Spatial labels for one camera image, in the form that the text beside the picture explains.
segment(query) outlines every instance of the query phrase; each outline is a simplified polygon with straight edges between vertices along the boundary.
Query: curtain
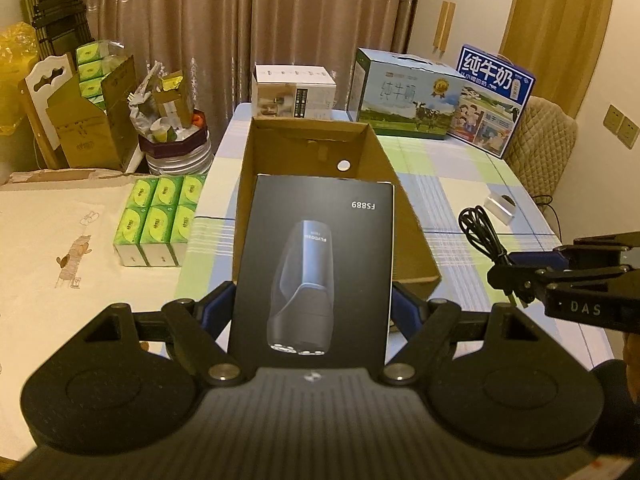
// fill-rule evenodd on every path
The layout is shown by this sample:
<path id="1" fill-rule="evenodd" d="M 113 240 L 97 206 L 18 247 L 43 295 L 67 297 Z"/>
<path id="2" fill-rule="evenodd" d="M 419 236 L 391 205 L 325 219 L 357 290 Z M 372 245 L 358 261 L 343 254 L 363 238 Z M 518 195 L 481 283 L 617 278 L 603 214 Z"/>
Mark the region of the curtain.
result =
<path id="1" fill-rule="evenodd" d="M 575 118 L 613 0 L 513 0 L 500 53 L 536 75 L 533 93 Z"/>
<path id="2" fill-rule="evenodd" d="M 356 47 L 405 52 L 415 0 L 84 0 L 96 38 L 121 41 L 138 78 L 183 70 L 209 127 L 248 101 L 254 63 L 324 66 L 344 107 Z"/>

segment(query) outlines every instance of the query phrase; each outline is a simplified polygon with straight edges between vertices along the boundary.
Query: power outlet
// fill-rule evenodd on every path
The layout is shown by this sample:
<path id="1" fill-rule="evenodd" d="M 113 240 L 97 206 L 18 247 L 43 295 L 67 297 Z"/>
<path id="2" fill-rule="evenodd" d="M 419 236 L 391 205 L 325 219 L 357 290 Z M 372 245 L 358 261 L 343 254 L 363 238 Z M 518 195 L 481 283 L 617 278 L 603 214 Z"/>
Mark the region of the power outlet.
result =
<path id="1" fill-rule="evenodd" d="M 607 111 L 607 115 L 604 116 L 604 127 L 609 130 L 612 134 L 616 134 L 618 131 L 620 124 L 622 124 L 622 119 L 625 118 L 625 115 L 618 110 L 614 105 L 609 105 L 609 110 Z"/>
<path id="2" fill-rule="evenodd" d="M 638 138 L 638 125 L 628 117 L 625 117 L 622 119 L 617 135 L 622 144 L 631 149 Z"/>

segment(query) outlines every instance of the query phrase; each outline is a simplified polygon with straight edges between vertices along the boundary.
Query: black product box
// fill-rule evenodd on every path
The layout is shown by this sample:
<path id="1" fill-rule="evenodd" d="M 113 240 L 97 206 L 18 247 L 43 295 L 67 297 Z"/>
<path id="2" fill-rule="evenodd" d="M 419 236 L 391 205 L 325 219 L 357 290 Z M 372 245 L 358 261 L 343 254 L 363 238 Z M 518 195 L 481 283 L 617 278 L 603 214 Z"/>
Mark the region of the black product box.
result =
<path id="1" fill-rule="evenodd" d="M 229 353 L 259 367 L 385 363 L 394 186 L 316 176 L 257 177 Z"/>

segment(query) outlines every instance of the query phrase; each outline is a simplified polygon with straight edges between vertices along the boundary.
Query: white cabinet door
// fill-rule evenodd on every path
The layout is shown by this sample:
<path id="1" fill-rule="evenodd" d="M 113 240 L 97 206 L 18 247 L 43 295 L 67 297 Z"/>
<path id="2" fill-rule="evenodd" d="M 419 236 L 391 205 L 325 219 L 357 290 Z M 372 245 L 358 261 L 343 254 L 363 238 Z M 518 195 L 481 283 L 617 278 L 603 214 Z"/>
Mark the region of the white cabinet door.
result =
<path id="1" fill-rule="evenodd" d="M 443 1 L 456 4 L 444 54 L 434 50 L 433 38 Z M 409 54 L 441 60 L 455 67 L 463 44 L 498 52 L 513 0 L 418 0 Z"/>

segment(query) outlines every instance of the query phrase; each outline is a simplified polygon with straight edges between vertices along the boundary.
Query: shaver head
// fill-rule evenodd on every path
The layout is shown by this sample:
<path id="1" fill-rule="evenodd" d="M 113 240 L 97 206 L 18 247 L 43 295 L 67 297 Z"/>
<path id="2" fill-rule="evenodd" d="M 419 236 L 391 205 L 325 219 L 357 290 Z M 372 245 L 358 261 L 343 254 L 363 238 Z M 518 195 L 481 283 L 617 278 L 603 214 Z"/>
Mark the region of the shaver head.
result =
<path id="1" fill-rule="evenodd" d="M 334 261 L 329 226 L 292 229 L 271 287 L 267 343 L 279 352 L 323 355 L 334 330 Z"/>

